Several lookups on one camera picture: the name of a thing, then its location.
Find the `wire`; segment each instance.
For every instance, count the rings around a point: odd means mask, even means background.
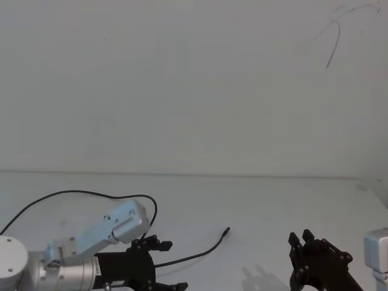
[[[186,261],[188,261],[190,259],[197,259],[197,258],[199,258],[201,256],[206,256],[208,253],[211,253],[212,251],[214,251],[219,246],[219,244],[222,242],[222,240],[227,235],[229,230],[230,230],[230,227],[226,228],[225,231],[222,233],[221,237],[219,238],[218,242],[211,249],[207,250],[206,252],[199,253],[199,254],[193,255],[193,256],[188,256],[188,257],[182,258],[182,259],[177,259],[177,260],[171,261],[171,262],[157,264],[157,265],[155,265],[155,268],[160,268],[160,267],[170,266],[170,265],[174,265],[174,264],[179,264],[181,262],[186,262]]]
[[[8,222],[8,224],[0,232],[0,235],[3,235],[4,232],[7,231],[7,229],[19,218],[19,216],[21,216],[23,214],[23,212],[25,212],[31,206],[33,206],[36,203],[39,203],[39,202],[41,202],[41,201],[43,201],[43,200],[45,200],[47,198],[50,198],[50,197],[53,197],[53,196],[56,196],[56,195],[59,195],[59,194],[64,194],[64,193],[85,193],[85,194],[91,194],[93,196],[104,197],[104,198],[108,198],[108,199],[127,199],[127,198],[136,198],[136,197],[147,198],[147,199],[152,201],[152,203],[153,203],[153,205],[155,207],[155,212],[153,213],[150,226],[152,226],[153,222],[155,221],[156,214],[158,213],[158,205],[157,205],[155,199],[153,199],[151,196],[148,196],[148,195],[137,194],[137,195],[127,195],[127,196],[110,196],[110,195],[101,194],[101,193],[92,192],[92,191],[66,190],[66,191],[59,191],[59,192],[55,192],[55,193],[49,194],[47,196],[44,196],[42,198],[39,198],[38,200],[35,200],[35,201],[31,202],[29,205],[25,206],[18,214],[16,214],[16,216],[14,218],[12,218],[12,220],[10,222]]]

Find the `silver cylinder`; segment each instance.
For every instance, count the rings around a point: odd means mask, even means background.
[[[29,252],[28,264],[18,291],[89,291],[93,288],[98,263],[90,258],[78,266],[45,266],[42,252]]]

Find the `white wall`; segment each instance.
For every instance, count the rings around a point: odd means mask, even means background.
[[[2,0],[0,169],[385,169],[388,4],[314,39],[365,3]]]

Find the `black cable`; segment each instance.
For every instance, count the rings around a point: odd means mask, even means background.
[[[199,253],[199,254],[193,255],[193,256],[188,256],[188,257],[183,258],[183,259],[177,259],[177,260],[171,261],[171,262],[157,264],[157,265],[155,265],[155,268],[160,268],[160,267],[170,266],[170,265],[174,265],[174,264],[179,264],[181,262],[186,262],[186,261],[188,261],[190,259],[196,259],[196,258],[199,258],[201,256],[206,256],[208,253],[211,253],[212,251],[214,251],[219,246],[219,244],[222,242],[222,240],[227,235],[229,230],[230,230],[230,227],[226,228],[225,231],[222,233],[221,237],[219,238],[218,242],[211,249],[207,250],[206,252]]]
[[[63,194],[63,193],[85,193],[85,194],[91,194],[91,195],[94,195],[94,196],[98,196],[98,197],[104,197],[104,198],[108,198],[108,199],[127,199],[127,198],[136,198],[136,197],[144,197],[144,198],[147,198],[149,200],[152,201],[153,205],[155,206],[155,212],[152,216],[152,219],[151,219],[151,223],[150,223],[150,226],[152,226],[153,222],[155,221],[155,218],[156,218],[156,214],[158,213],[158,205],[155,201],[155,199],[153,199],[151,196],[148,196],[148,195],[143,195],[143,194],[137,194],[137,195],[127,195],[127,196],[110,196],[110,195],[106,195],[106,194],[101,194],[101,193],[97,193],[97,192],[92,192],[92,191],[83,191],[83,190],[66,190],[66,191],[59,191],[59,192],[55,192],[55,193],[52,193],[52,194],[49,194],[45,197],[42,197],[42,198],[39,198],[38,200],[35,200],[33,202],[31,202],[29,205],[25,206],[14,218],[12,218],[12,220],[3,228],[3,230],[0,232],[0,235],[3,235],[4,232],[15,222],[15,220],[17,220],[17,218],[19,216],[21,216],[23,214],[23,212],[25,212],[28,208],[30,208],[31,206],[35,205],[36,203],[39,203],[47,198],[50,198],[50,197],[53,197],[53,196],[56,196],[56,195],[59,195],[59,194]],[[143,239],[145,237],[147,233],[143,234],[143,236],[141,237],[141,239]]]

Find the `tabletop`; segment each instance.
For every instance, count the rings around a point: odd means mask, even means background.
[[[156,270],[158,282],[188,282],[188,291],[289,290],[287,240],[290,232],[300,237],[304,229],[349,252],[350,273],[364,290],[373,291],[372,270],[364,265],[363,236],[388,224],[387,209],[356,179],[0,173],[0,186],[0,227],[31,201],[60,190],[153,196],[159,210],[149,234],[174,243],[169,252],[152,252],[156,264],[203,252],[231,227],[209,255]],[[152,216],[153,204],[138,201]],[[53,238],[83,231],[120,203],[63,194],[33,206],[5,234],[29,250],[42,250]],[[126,247],[118,244],[106,251]]]

